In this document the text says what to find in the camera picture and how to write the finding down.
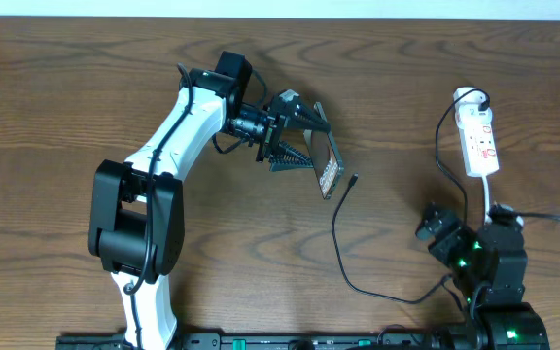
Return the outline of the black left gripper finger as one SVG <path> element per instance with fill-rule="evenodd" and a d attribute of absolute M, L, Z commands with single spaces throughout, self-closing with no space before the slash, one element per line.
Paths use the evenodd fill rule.
<path fill-rule="evenodd" d="M 268 160 L 271 172 L 313 168 L 312 159 L 286 141 L 271 148 Z"/>
<path fill-rule="evenodd" d="M 284 127 L 295 130 L 311 130 L 328 133 L 330 124 L 311 108 L 296 100 L 287 103 L 282 111 Z"/>

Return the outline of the Galaxy smartphone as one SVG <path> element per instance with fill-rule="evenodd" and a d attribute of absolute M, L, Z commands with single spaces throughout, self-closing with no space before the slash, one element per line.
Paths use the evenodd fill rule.
<path fill-rule="evenodd" d="M 329 200 L 344 173 L 344 163 L 333 133 L 331 130 L 305 130 L 303 136 L 322 198 Z"/>

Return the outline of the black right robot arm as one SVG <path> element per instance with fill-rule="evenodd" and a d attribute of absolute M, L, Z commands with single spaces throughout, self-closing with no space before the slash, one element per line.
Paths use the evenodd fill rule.
<path fill-rule="evenodd" d="M 522 218 L 494 205 L 491 222 L 474 230 L 451 210 L 430 204 L 416 236 L 431 238 L 429 253 L 450 269 L 466 298 L 464 322 L 438 327 L 426 349 L 548 350 L 543 320 L 523 300 L 528 255 Z"/>

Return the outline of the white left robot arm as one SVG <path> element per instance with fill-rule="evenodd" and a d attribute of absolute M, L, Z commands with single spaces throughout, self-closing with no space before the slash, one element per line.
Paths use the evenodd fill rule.
<path fill-rule="evenodd" d="M 168 276 L 184 242 L 184 181 L 206 143 L 223 133 L 257 146 L 273 172 L 311 169 L 324 199 L 344 171 L 321 104 L 308 107 L 291 89 L 244 102 L 256 75 L 244 55 L 178 70 L 177 101 L 154 135 L 125 161 L 104 160 L 93 179 L 88 250 L 120 290 L 130 349 L 166 349 L 176 334 Z"/>

